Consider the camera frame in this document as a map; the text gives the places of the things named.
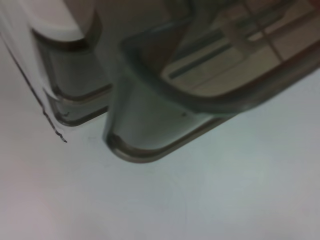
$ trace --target white plastic part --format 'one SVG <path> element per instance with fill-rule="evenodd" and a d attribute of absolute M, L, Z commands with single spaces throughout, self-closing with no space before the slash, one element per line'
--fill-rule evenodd
<path fill-rule="evenodd" d="M 30 26 L 52 40 L 81 40 L 92 24 L 94 0 L 20 0 L 20 3 Z"/>

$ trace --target white surface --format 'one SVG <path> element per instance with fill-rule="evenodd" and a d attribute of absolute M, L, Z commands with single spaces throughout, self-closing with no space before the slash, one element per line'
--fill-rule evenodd
<path fill-rule="evenodd" d="M 42 101 L 48 106 L 43 89 L 52 98 L 56 96 L 50 88 L 48 76 L 30 30 L 28 16 L 20 0 L 0 0 L 1 37 L 17 58 Z"/>
<path fill-rule="evenodd" d="M 76 41 L 84 38 L 94 14 L 94 0 L 67 0 L 76 11 L 76 21 L 64 0 L 19 0 L 33 29 L 57 41 Z"/>
<path fill-rule="evenodd" d="M 138 165 L 106 148 L 103 118 L 63 143 L 0 56 L 0 239 L 320 238 L 320 71 Z"/>

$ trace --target white table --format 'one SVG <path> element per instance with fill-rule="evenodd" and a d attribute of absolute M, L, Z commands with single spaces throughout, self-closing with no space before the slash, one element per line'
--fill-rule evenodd
<path fill-rule="evenodd" d="M 320 71 L 151 164 L 63 143 L 0 42 L 1 240 L 318 240 Z"/>

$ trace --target dark edge line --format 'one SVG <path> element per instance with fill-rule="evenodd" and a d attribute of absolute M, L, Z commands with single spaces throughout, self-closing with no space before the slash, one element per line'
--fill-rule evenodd
<path fill-rule="evenodd" d="M 50 119 L 49 115 L 46 112 L 45 106 L 43 104 L 43 102 L 40 100 L 39 96 L 37 95 L 35 89 L 32 87 L 29 79 L 27 78 L 25 72 L 22 70 L 20 64 L 18 63 L 17 59 L 15 58 L 15 56 L 13 55 L 13 53 L 11 52 L 10 48 L 8 47 L 7 43 L 4 41 L 3 39 L 3 43 L 4 46 L 6 47 L 6 49 L 8 50 L 10 56 L 12 57 L 15 65 L 17 66 L 17 68 L 19 69 L 20 73 L 22 74 L 24 81 L 26 82 L 26 84 L 28 85 L 30 91 L 32 92 L 34 98 L 36 99 L 36 101 L 38 102 L 38 104 L 40 105 L 41 109 L 42 109 L 42 114 L 45 116 L 45 118 L 47 119 L 47 121 L 49 122 L 50 126 L 52 127 L 53 131 L 55 132 L 55 134 L 57 134 L 61 140 L 65 143 L 67 143 L 67 140 L 64 138 L 64 136 L 58 132 L 58 130 L 56 129 L 54 123 L 52 122 L 52 120 Z"/>

